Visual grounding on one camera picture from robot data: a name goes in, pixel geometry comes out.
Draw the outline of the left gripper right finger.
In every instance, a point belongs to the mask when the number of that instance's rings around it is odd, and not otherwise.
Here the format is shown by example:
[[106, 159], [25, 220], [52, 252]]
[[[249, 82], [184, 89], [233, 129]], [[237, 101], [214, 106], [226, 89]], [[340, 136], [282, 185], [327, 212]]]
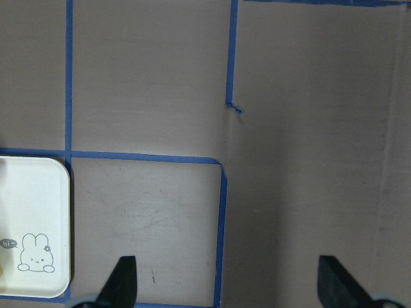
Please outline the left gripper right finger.
[[317, 296], [325, 308], [405, 307], [391, 298], [372, 297], [332, 255], [320, 255]]

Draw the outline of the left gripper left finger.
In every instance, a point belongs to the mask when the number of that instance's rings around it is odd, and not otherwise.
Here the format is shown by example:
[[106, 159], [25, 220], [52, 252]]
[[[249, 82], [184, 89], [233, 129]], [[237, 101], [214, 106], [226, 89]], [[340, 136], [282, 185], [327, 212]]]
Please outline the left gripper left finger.
[[135, 307], [137, 299], [137, 262], [135, 256], [122, 256], [95, 300], [71, 307]]

